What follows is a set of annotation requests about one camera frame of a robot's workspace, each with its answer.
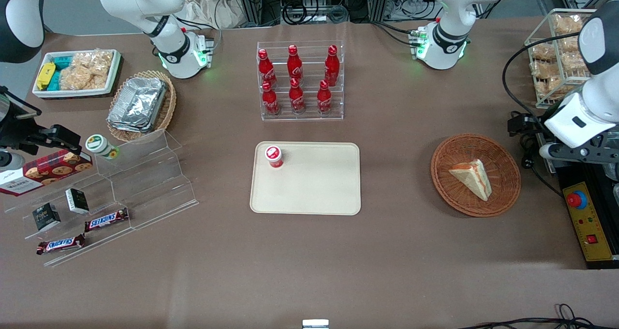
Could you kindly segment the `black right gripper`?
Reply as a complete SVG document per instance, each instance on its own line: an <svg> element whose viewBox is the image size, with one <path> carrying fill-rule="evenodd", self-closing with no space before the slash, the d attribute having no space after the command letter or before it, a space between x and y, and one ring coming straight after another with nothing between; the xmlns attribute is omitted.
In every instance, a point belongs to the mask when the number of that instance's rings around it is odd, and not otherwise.
<svg viewBox="0 0 619 329"><path fill-rule="evenodd" d="M36 154L39 147L66 149L70 152L80 152L81 137L62 125L53 125L46 130L38 125L33 118L26 120L6 119L0 124L0 148L21 150Z"/></svg>

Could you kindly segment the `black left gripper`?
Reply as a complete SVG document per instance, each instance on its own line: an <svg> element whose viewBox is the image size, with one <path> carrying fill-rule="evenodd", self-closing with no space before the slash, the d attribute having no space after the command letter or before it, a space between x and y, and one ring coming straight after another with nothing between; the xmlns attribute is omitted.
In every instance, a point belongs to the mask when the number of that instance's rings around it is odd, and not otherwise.
<svg viewBox="0 0 619 329"><path fill-rule="evenodd" d="M510 118L508 120L509 136L526 133L531 135L541 134L542 137L550 136L550 131L538 118L530 117L528 113L510 113Z"/></svg>

